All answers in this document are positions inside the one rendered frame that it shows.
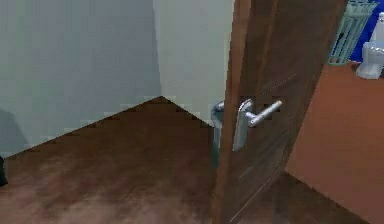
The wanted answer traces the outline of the white toilet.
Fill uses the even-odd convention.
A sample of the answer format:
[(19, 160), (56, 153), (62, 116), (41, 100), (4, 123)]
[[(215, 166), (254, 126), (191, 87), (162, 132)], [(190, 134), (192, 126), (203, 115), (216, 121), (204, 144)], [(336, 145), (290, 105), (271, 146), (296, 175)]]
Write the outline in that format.
[(362, 57), (356, 75), (364, 79), (379, 79), (384, 70), (384, 12), (378, 15), (371, 39), (363, 44)]

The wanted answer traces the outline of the brown wooden room door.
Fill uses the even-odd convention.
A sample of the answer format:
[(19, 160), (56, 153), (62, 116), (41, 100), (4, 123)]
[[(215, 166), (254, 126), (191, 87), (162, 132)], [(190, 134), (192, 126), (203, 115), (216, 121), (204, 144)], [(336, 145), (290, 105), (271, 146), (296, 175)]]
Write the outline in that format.
[[(212, 224), (238, 224), (284, 172), (348, 0), (235, 0)], [(238, 109), (282, 106), (234, 152)]]

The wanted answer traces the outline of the black object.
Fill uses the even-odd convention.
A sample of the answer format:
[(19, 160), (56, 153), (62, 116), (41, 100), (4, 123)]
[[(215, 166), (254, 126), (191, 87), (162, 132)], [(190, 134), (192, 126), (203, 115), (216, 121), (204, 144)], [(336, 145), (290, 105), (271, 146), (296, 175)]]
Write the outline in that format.
[(8, 184), (4, 168), (4, 158), (0, 156), (0, 187)]

